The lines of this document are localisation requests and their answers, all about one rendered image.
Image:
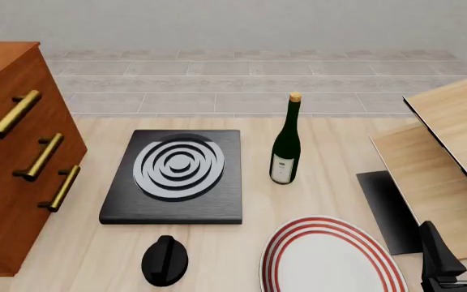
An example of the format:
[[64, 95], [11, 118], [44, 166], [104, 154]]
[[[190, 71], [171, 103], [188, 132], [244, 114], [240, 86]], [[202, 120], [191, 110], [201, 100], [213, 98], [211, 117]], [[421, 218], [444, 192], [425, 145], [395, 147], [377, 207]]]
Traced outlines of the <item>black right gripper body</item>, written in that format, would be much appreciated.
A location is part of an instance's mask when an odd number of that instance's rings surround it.
[[467, 292], [467, 281], [456, 277], [422, 277], [423, 292]]

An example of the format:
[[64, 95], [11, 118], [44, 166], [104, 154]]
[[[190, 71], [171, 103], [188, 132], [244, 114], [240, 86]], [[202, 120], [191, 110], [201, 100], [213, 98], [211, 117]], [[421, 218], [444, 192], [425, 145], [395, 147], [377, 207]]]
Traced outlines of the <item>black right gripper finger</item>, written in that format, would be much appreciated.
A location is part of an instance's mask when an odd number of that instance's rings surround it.
[[467, 272], [466, 267], [449, 250], [431, 221], [424, 221], [419, 229], [422, 240], [423, 281], [457, 281], [456, 277]]

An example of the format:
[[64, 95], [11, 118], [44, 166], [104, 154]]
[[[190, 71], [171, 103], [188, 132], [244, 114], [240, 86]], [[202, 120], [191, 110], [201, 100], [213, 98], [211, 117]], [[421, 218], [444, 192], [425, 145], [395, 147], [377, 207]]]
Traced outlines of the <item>wooden cabinet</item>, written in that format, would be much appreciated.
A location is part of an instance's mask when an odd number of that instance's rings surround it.
[[[41, 99], [0, 139], [0, 277], [19, 270], [51, 214], [38, 208], [50, 201], [64, 177], [59, 170], [80, 165], [87, 147], [43, 57], [39, 43], [0, 42], [0, 120], [15, 106], [12, 97], [32, 90]], [[64, 140], [35, 182], [13, 177], [25, 170], [43, 145], [38, 140], [62, 133]]]

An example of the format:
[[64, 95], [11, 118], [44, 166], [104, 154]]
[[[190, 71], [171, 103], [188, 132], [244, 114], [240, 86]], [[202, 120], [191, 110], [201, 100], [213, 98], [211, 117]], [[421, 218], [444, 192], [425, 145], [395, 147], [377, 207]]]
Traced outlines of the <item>pale wooden slanted rack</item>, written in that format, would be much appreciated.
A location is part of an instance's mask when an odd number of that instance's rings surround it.
[[431, 221], [467, 260], [467, 79], [403, 102], [418, 120], [371, 142], [415, 221]]

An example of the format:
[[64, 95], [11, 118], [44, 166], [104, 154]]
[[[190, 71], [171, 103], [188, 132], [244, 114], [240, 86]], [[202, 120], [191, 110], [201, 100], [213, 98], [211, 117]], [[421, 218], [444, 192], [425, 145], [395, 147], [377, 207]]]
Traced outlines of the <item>white plate with red rings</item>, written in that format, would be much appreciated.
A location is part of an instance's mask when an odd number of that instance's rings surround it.
[[288, 221], [268, 238], [259, 265], [262, 292], [409, 292], [377, 240], [330, 216]]

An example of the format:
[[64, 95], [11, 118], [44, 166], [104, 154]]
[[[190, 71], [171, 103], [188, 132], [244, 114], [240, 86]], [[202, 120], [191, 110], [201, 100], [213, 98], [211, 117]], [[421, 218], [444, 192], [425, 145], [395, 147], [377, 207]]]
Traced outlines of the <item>dark green wine bottle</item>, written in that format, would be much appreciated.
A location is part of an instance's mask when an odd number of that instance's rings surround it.
[[269, 175], [273, 182], [290, 184], [294, 181], [301, 155], [298, 136], [298, 115], [302, 94], [289, 94], [289, 103], [285, 123], [272, 146]]

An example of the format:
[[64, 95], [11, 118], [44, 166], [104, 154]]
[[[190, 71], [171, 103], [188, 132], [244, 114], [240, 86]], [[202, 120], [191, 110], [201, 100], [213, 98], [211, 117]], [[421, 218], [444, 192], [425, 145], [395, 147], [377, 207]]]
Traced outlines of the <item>round black stove knob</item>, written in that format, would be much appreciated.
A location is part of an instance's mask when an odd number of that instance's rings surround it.
[[166, 287], [182, 279], [188, 264], [186, 248], [171, 235], [161, 235], [144, 253], [141, 271], [149, 284]]

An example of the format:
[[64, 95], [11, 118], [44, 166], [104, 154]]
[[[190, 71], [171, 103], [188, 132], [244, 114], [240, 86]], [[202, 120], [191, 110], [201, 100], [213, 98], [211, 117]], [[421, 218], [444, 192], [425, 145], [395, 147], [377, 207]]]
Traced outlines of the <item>flat black stove plate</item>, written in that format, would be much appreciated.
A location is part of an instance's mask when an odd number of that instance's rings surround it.
[[99, 221], [242, 224], [241, 132], [134, 131]]

